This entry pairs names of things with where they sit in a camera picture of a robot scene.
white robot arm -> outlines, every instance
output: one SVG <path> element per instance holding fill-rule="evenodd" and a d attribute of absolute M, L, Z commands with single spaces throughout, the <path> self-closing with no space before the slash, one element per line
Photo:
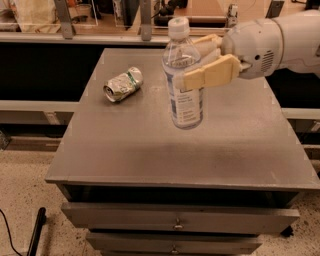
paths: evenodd
<path fill-rule="evenodd" d="M 320 73 L 320 11 L 240 23 L 223 39 L 212 35 L 195 45 L 203 56 L 211 53 L 199 67 L 176 77 L 174 84 L 180 89 L 223 85 L 238 76 L 269 76 L 282 68 Z"/>

crushed aluminum can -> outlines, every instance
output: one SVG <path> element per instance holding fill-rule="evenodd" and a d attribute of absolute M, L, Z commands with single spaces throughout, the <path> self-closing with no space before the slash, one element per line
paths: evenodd
<path fill-rule="evenodd" d="M 111 102 L 118 102 L 137 91 L 142 84 L 141 71 L 136 67 L 131 67 L 127 72 L 108 80 L 103 91 Z"/>

drawer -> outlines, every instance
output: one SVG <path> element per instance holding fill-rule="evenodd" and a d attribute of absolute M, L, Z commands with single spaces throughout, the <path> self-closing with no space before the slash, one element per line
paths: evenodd
<path fill-rule="evenodd" d="M 74 226 L 91 230 L 271 234 L 299 218 L 294 209 L 158 204 L 64 203 L 62 211 Z"/>
<path fill-rule="evenodd" d="M 212 235 L 88 233 L 87 240 L 94 249 L 119 256 L 251 254 L 261 245 L 258 238 Z"/>

terrazzo floor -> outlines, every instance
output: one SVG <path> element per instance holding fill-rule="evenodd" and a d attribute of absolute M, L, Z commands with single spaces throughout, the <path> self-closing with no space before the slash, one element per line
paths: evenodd
<path fill-rule="evenodd" d="M 26 255 L 40 207 L 46 208 L 37 256 L 100 255 L 85 240 L 86 230 L 75 229 L 60 211 L 65 201 L 55 185 L 44 181 L 54 150 L 0 151 L 0 209 L 6 214 L 13 244 Z M 262 236 L 263 245 L 252 255 L 320 256 L 320 192 L 305 194 L 295 202 L 301 218 L 292 227 L 294 236 Z M 10 247 L 5 222 L 0 216 L 0 256 L 16 255 Z"/>

gray table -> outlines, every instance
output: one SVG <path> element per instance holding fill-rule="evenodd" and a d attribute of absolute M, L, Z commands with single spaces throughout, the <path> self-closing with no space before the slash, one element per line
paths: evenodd
<path fill-rule="evenodd" d="M 193 130 L 176 128 L 162 53 L 103 52 L 46 181 L 59 186 L 69 200 L 62 206 L 65 214 L 76 226 L 95 231 L 88 240 L 107 255 L 166 253 L 169 247 L 175 254 L 179 246 L 180 252 L 185 248 L 184 255 L 250 253 L 259 246 L 251 236 L 281 232 L 290 225 L 299 214 L 286 208 L 299 192 L 318 190 L 319 179 L 264 78 L 236 79 L 206 89 L 203 122 Z M 141 90 L 119 104 L 109 102 L 104 82 L 131 66 L 144 75 Z M 198 215 L 203 211 L 209 215 Z M 212 218 L 217 220 L 213 226 L 208 225 Z M 148 243 L 146 234 L 119 237 L 114 230 L 170 232 L 154 240 L 146 236 L 157 245 L 172 241 L 172 235 L 177 240 L 161 246 L 164 251 L 157 246 L 117 250 L 116 245 L 133 238 L 135 245 Z M 209 239 L 207 233 L 232 236 L 211 241 L 215 236 Z M 214 248 L 234 239 L 231 243 L 239 246 L 228 251 L 230 244 L 223 244 L 221 250 L 199 252 L 188 249 L 188 239 Z"/>

